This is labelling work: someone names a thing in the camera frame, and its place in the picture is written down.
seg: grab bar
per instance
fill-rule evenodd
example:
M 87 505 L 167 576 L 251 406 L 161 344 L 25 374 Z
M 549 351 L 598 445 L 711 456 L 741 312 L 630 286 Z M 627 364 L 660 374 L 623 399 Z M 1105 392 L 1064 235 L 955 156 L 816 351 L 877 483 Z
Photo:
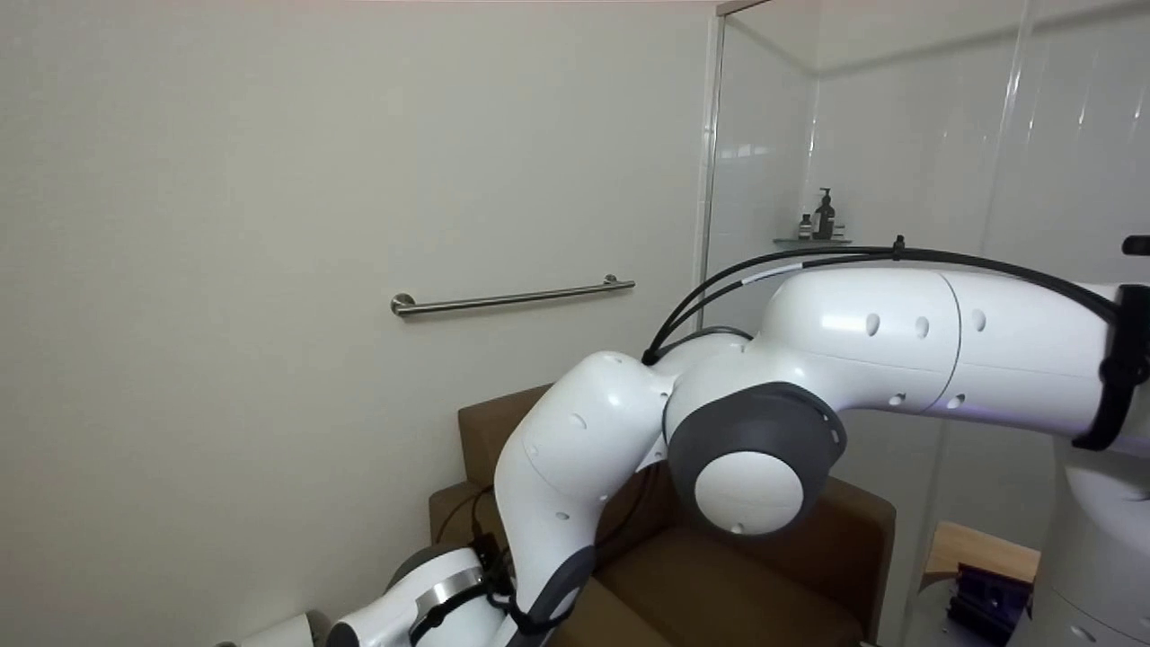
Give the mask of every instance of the grab bar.
M 636 279 L 620 279 L 616 274 L 609 274 L 604 284 L 578 284 L 578 286 L 556 286 L 556 292 L 514 292 L 514 295 L 445 297 L 445 303 L 416 303 L 412 295 L 396 295 L 393 312 L 404 318 L 412 318 L 412 317 L 462 312 L 462 309 L 505 309 L 505 304 L 525 304 L 525 303 L 616 295 L 630 286 L 636 286 Z

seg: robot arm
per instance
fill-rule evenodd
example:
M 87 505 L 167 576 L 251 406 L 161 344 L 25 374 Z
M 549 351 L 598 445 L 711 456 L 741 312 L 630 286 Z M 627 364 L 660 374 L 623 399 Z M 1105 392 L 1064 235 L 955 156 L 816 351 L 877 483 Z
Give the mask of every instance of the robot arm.
M 1126 328 L 1137 344 L 1120 347 L 1147 351 L 1147 303 L 1137 309 L 1137 335 Z M 707 525 L 733 537 L 789 527 L 846 453 L 846 411 L 1082 439 L 1101 425 L 1105 435 L 1119 431 L 1131 406 L 1110 453 L 1147 460 L 1147 401 L 1119 401 L 1114 425 L 1105 359 L 1114 365 L 1110 318 L 1082 303 L 1001 274 L 924 265 L 799 274 L 773 292 L 755 336 L 693 336 L 647 357 L 650 365 L 616 351 L 588 357 L 538 399 L 499 453 L 497 503 L 518 576 L 514 601 L 468 601 L 478 620 L 445 620 L 422 637 L 458 647 L 543 643 L 594 572 L 604 503 L 650 460 L 668 460 L 678 497 Z M 404 586 L 380 605 L 412 606 L 422 586 Z

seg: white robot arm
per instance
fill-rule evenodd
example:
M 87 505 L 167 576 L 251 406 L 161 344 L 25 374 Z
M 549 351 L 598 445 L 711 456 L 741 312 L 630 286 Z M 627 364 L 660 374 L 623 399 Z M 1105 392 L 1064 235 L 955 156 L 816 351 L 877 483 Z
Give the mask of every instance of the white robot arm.
M 598 351 L 538 399 L 497 467 L 518 581 L 509 601 L 481 595 L 473 553 L 454 549 L 350 616 L 331 643 L 545 643 L 594 572 L 604 503 L 636 467 L 668 460 L 678 497 L 707 525 L 765 537 L 802 516 L 846 453 L 839 413 L 902 411 L 1107 450 L 1105 467 L 1074 462 L 1107 521 L 1066 505 L 1082 532 L 1045 553 L 1045 563 L 1066 568 L 1038 577 L 1051 594 L 1038 586 L 1027 631 L 1044 647 L 1110 631 L 1130 638 L 1110 637 L 1119 647 L 1150 647 L 1150 471 L 1141 462 L 1150 460 L 1150 406 L 1137 392 L 1150 365 L 1147 318 L 1147 286 L 1084 292 L 1035 274 L 935 265 L 796 274 L 773 292 L 755 336 L 700 335 L 668 351 L 653 344 L 644 359 Z M 1143 577 L 1110 581 L 1101 537 Z

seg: metal grab bar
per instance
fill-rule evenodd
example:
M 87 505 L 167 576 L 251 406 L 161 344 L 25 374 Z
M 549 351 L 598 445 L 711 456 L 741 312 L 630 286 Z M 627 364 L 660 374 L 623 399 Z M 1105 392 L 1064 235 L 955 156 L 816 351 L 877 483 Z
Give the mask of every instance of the metal grab bar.
M 630 286 L 636 286 L 636 279 L 620 279 L 616 274 L 609 274 L 604 284 L 556 286 L 556 292 L 518 292 L 518 295 L 445 297 L 445 303 L 416 303 L 412 295 L 396 295 L 393 312 L 404 318 L 412 318 L 412 317 L 462 312 L 462 309 L 505 309 L 505 304 L 525 304 L 525 303 L 616 295 Z

